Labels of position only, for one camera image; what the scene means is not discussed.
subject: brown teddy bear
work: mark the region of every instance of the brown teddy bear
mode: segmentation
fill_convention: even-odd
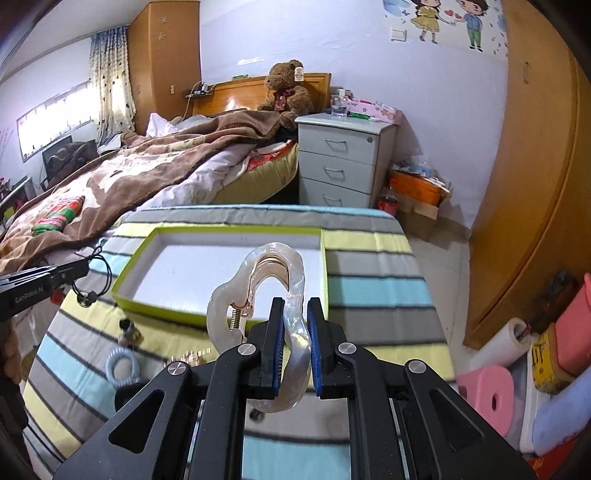
[[[281,112],[281,125],[289,130],[296,129],[297,116],[308,115],[314,109],[308,90],[296,85],[296,67],[303,66],[299,60],[273,65],[265,79],[273,97],[258,107],[258,110]]]

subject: striped bed sheet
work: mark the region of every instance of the striped bed sheet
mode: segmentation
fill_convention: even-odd
[[[119,274],[155,228],[174,225],[282,225],[322,228],[329,320],[378,358],[404,364],[420,358],[447,381],[454,373],[427,284],[399,223],[379,210],[309,206],[226,205],[134,213],[103,247]],[[105,266],[91,262],[82,290],[99,291]],[[69,293],[43,339],[24,390],[30,427],[25,440],[42,478],[51,474],[115,414],[115,391],[104,367],[126,316],[107,294],[84,309]],[[207,332],[129,313],[144,336],[137,356],[152,378],[163,361],[211,348]],[[319,400],[309,388],[295,408],[256,423],[246,416],[242,477],[250,480],[350,478],[346,400]]]

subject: pink tissue box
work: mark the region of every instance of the pink tissue box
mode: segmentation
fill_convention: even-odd
[[[357,98],[349,100],[349,112],[373,116],[389,124],[400,125],[402,123],[401,110],[396,110],[381,103],[368,102],[367,100],[359,100]]]

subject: window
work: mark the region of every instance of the window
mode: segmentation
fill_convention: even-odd
[[[23,162],[73,128],[90,122],[95,98],[90,82],[56,95],[17,120]]]

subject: ceiling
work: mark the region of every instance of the ceiling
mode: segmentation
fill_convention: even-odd
[[[130,24],[148,0],[61,0],[33,29],[4,80],[23,65],[80,37]]]

